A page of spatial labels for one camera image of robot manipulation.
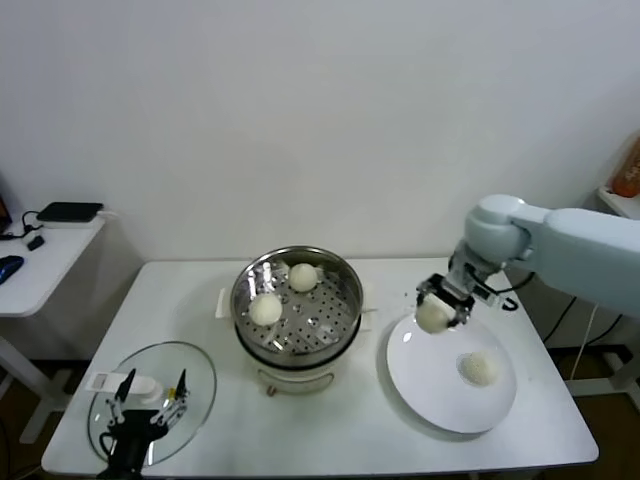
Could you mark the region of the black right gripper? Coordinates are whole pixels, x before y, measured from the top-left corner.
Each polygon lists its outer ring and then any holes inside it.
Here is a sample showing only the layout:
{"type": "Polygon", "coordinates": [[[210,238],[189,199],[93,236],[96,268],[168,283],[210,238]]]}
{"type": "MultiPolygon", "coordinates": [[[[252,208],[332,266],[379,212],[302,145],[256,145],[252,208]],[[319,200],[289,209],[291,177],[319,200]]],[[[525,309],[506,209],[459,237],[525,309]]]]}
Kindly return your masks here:
{"type": "Polygon", "coordinates": [[[448,328],[466,324],[476,299],[489,301],[496,295],[487,285],[496,273],[496,264],[485,260],[474,251],[455,251],[448,261],[448,271],[442,278],[429,277],[416,288],[416,306],[427,299],[440,299],[454,309],[454,316],[447,322],[448,328]]]}

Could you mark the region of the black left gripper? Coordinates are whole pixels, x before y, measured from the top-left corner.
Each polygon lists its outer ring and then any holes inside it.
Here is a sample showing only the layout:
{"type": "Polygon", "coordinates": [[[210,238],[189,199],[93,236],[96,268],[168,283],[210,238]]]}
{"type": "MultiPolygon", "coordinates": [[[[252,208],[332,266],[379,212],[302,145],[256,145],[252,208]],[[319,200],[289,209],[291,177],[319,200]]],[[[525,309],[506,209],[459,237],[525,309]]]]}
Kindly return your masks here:
{"type": "Polygon", "coordinates": [[[108,428],[99,436],[99,445],[107,457],[107,468],[99,479],[142,479],[142,468],[150,445],[168,434],[186,413],[190,392],[183,369],[173,394],[158,410],[125,410],[136,369],[132,369],[119,384],[114,396],[105,400],[110,419],[108,428]]]}

